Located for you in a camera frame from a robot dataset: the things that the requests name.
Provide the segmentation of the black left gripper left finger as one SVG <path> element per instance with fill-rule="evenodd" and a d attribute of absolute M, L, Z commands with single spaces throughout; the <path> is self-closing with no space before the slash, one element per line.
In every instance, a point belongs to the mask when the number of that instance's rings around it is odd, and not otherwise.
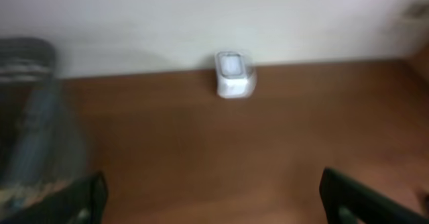
<path fill-rule="evenodd" d="M 109 191 L 105 175 L 99 171 L 73 182 L 1 220 L 1 224 L 63 224 L 87 211 L 83 223 L 101 224 Z"/>

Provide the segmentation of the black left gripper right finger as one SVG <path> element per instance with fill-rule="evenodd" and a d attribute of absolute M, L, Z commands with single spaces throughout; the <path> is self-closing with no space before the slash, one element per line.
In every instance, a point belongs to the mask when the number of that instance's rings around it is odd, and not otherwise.
<path fill-rule="evenodd" d="M 428 224 L 428 219 L 333 168 L 325 168 L 319 185 L 328 224 Z"/>

